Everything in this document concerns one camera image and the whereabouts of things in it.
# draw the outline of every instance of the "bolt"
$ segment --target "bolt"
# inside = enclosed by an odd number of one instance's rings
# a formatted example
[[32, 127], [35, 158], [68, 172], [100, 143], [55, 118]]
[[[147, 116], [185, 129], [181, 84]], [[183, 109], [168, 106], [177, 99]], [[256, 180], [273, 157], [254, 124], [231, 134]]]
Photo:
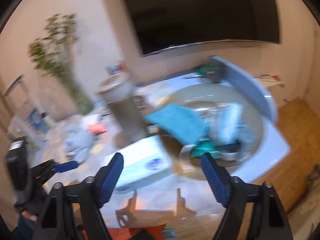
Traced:
[[233, 177], [231, 178], [231, 180], [232, 180], [234, 183], [240, 182], [240, 178], [237, 177], [237, 176], [233, 176]]
[[57, 182], [57, 183], [55, 183], [53, 185], [53, 188], [55, 188], [55, 189], [58, 189], [58, 188], [61, 188], [61, 187], [63, 187], [63, 184], [61, 182]]
[[265, 181], [263, 183], [263, 185], [266, 186], [266, 187], [273, 187], [273, 185], [272, 185], [272, 183], [270, 181]]
[[86, 182], [86, 183], [92, 183], [92, 182], [94, 182], [94, 177], [92, 177], [92, 176], [87, 177], [87, 178], [85, 179], [85, 182]]

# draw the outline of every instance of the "blue cloth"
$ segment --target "blue cloth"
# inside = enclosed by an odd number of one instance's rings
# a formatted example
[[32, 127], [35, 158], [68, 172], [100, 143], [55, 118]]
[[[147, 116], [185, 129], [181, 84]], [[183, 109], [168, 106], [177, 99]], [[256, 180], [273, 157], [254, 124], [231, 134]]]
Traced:
[[146, 119], [164, 129], [182, 145], [197, 144], [208, 133], [208, 127], [192, 110], [170, 104]]

